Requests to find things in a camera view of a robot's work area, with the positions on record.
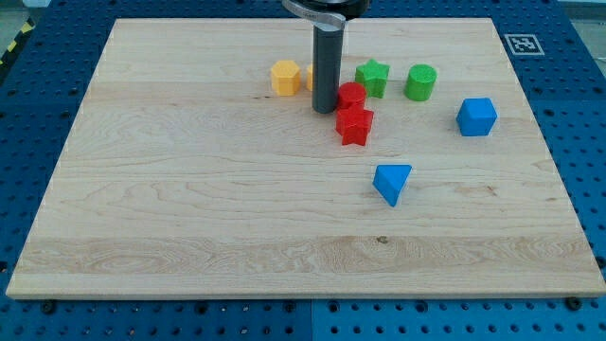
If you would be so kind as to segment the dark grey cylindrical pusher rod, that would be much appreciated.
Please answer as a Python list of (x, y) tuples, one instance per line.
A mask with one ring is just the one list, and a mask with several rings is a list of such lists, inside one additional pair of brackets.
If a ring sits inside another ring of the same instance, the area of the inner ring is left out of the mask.
[(334, 111), (340, 84), (343, 30), (313, 29), (312, 108), (320, 114)]

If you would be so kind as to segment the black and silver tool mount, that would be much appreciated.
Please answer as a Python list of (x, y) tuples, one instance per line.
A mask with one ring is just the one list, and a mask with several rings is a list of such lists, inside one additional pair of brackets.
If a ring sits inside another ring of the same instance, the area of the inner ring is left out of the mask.
[(343, 30), (347, 21), (361, 17), (369, 0), (282, 0), (281, 5), (296, 17), (321, 30)]

